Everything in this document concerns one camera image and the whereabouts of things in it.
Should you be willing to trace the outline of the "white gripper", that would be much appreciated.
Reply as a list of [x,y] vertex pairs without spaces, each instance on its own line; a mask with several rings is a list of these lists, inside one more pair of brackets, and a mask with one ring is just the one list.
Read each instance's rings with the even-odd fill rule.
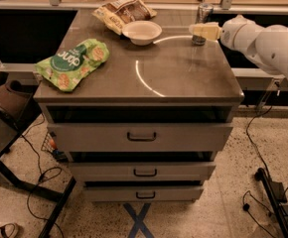
[[220,39],[220,42],[225,47],[234,51],[234,40],[237,33],[242,27],[250,23],[251,21],[244,18],[242,15],[237,15],[236,17],[227,20],[222,27],[218,25],[218,22],[197,23],[189,27],[189,32],[192,35],[206,40],[216,41]]

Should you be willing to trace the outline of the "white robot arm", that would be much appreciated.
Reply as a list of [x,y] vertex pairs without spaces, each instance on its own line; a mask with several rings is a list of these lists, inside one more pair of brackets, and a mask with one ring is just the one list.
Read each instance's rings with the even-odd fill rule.
[[193,36],[221,43],[242,53],[269,74],[282,74],[288,81],[288,28],[283,25],[261,27],[242,15],[226,21],[195,23],[189,27]]

